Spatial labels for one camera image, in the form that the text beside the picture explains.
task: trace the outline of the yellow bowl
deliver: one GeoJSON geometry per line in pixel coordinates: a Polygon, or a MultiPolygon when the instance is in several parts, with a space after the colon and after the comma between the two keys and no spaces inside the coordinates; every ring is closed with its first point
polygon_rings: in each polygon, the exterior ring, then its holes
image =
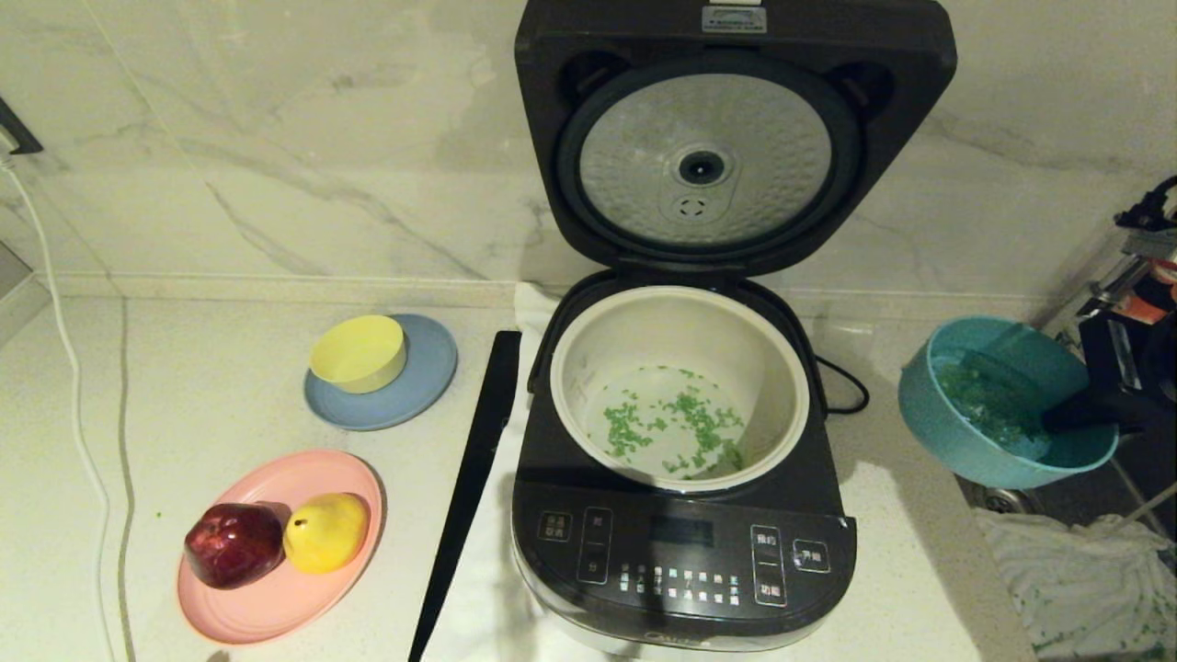
{"type": "Polygon", "coordinates": [[[405,369],[405,332],[383,315],[335,325],[311,350],[311,372],[348,393],[387,386],[405,369]]]}

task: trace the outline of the pink plate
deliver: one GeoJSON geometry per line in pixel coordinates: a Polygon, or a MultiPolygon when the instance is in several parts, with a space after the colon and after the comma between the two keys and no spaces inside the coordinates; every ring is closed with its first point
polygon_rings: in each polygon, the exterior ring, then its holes
{"type": "Polygon", "coordinates": [[[260,643],[310,623],[344,597],[375,551],[384,519],[380,483],[359,458],[325,449],[287,455],[254,469],[217,503],[268,501],[294,510],[325,492],[351,492],[368,507],[367,537],[355,558],[326,575],[306,575],[284,561],[252,584],[217,590],[192,574],[181,554],[177,593],[184,616],[197,631],[218,643],[260,643]]]}

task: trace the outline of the label sticker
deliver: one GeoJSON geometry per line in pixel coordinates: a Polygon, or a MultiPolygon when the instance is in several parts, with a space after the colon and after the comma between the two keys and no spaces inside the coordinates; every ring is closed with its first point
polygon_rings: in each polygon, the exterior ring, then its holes
{"type": "Polygon", "coordinates": [[[703,8],[703,32],[714,34],[764,34],[769,14],[764,7],[707,5],[703,8]]]}

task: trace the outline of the button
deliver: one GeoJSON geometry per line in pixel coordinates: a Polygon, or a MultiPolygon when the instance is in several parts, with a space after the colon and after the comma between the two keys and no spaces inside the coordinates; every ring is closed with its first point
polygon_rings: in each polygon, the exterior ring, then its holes
{"type": "Polygon", "coordinates": [[[785,605],[785,580],[779,565],[756,567],[756,602],[771,607],[785,605]]]}
{"type": "Polygon", "coordinates": [[[566,543],[572,538],[572,515],[545,511],[539,516],[539,539],[566,543]]]}
{"type": "Polygon", "coordinates": [[[577,580],[588,584],[604,584],[609,578],[609,548],[600,544],[586,544],[580,548],[580,565],[577,568],[577,580]]]}
{"type": "Polygon", "coordinates": [[[804,572],[829,572],[830,550],[818,541],[793,541],[793,565],[804,572]]]}
{"type": "Polygon", "coordinates": [[[609,544],[613,530],[613,514],[604,508],[585,509],[585,543],[609,544]]]}
{"type": "Polygon", "coordinates": [[[776,527],[752,527],[752,557],[757,563],[780,563],[780,534],[776,527]]]}

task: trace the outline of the kitchen counter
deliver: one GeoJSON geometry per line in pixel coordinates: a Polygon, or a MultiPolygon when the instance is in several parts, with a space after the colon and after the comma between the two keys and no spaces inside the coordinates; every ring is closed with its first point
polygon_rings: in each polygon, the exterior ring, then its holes
{"type": "MultiPolygon", "coordinates": [[[[378,432],[346,432],[306,409],[302,375],[315,338],[371,306],[66,302],[85,372],[86,437],[112,496],[107,615],[120,621],[118,596],[125,594],[134,660],[215,658],[220,648],[187,625],[175,600],[184,535],[240,476],[311,448],[345,450],[375,469],[387,492],[383,538],[361,580],[331,611],[285,638],[230,649],[228,660],[406,657],[491,343],[497,330],[513,325],[513,313],[395,310],[428,315],[451,330],[458,373],[421,416],[378,432]]],[[[873,399],[865,412],[829,423],[845,510],[858,519],[855,580],[829,621],[780,658],[1035,660],[952,475],[899,417],[899,366],[935,324],[819,318],[807,325],[816,349],[863,378],[873,399]]],[[[836,376],[825,379],[831,403],[853,399],[836,376]]],[[[5,658],[100,658],[91,598],[98,507],[71,439],[68,384],[45,309],[0,347],[5,658]]]]}

